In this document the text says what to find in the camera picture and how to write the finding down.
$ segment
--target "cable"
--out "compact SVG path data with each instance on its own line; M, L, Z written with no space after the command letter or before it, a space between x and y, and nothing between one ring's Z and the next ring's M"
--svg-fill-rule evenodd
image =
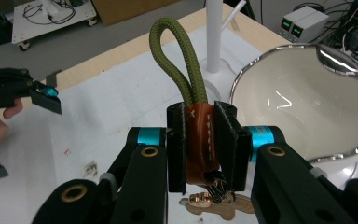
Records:
M293 11L296 11L302 7L312 7L313 9L315 9L317 11L325 12L324 6L322 6L321 4L312 3L312 2L302 3L298 6L296 6L295 8L293 8Z
M349 28L348 31L345 32L345 34L342 36L342 47L341 47L341 48L342 48L344 51L347 51L346 46L345 46L345 37L347 36L347 34L348 34L353 28L354 28L354 26L352 26L351 28Z
M66 8L66 9L70 9L71 10L71 13L63 18L63 19L60 19L60 20L57 20L57 21L54 21L53 20L53 17L51 15L48 15L48 19L50 20L50 22L36 22L36 21L32 21L30 20L31 17L33 17L34 15L36 15L36 13L38 11L40 11L42 9L42 6L43 5L38 5L38 6L34 6L34 7L30 7L29 5L27 7L25 7L24 9L24 12L22 13L22 17L27 19L27 21L29 21L30 23L33 23L33 24L37 24L37 25L50 25L50 24L64 24L66 22L68 22L69 20L71 20L75 14L76 14L76 11L75 9L72 7L72 6L69 6L68 4L66 3L62 3L61 0L60 2L56 2L56 1L51 1L55 4L57 4L58 6L62 7L62 8ZM37 10L30 14L30 15L27 15L28 12L34 10L35 8L37 8Z

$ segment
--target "green rope loop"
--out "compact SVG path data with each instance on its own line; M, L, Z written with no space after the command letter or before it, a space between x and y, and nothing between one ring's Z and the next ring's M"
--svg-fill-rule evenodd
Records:
M161 47L161 35L164 30L170 30L179 43L179 47L185 58L186 68L190 83L182 72L165 56ZM178 86L185 105L197 103L208 103L205 84L202 79L199 61L196 52L191 45L185 29L172 18L161 18L157 20L150 30L149 45L153 58Z

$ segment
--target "lamp base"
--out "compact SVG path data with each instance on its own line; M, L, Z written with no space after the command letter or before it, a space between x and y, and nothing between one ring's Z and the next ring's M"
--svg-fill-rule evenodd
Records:
M228 62L220 59L220 69L216 73L207 70L207 60L200 62L200 70L205 82L208 94L208 102L213 105L214 101L229 103L232 85L237 74L231 69Z

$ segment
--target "table surface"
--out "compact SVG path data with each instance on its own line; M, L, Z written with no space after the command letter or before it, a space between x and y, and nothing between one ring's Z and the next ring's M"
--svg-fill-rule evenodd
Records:
M232 7L223 4L222 20L226 18L231 11ZM183 17L179 20L179 22L188 33L195 31L206 25L206 9L204 8ZM233 22L235 23L234 26L231 23L227 28L263 53L277 46L290 43L286 39L273 33L266 27L241 13L237 14ZM57 75L58 91L75 86L92 77L100 75L101 72L106 71L115 65L124 63L129 59L150 51L148 37L148 34L141 35L123 45L110 49L105 53L60 72ZM173 40L174 36L171 33L166 32L161 38L161 44L165 45ZM31 104L31 100L29 98L23 98L22 101L24 108Z

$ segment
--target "brass screw hole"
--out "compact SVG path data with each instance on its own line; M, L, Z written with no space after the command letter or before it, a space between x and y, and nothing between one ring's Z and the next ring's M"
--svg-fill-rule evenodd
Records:
M65 203L72 203L83 198L83 196L86 195L86 192L87 187L85 185L73 185L62 193L61 200Z
M286 154L286 152L283 149L278 147L269 147L268 153L274 156L284 156Z
M144 157L154 157L158 154L158 150L155 147L146 147L142 149L141 154Z

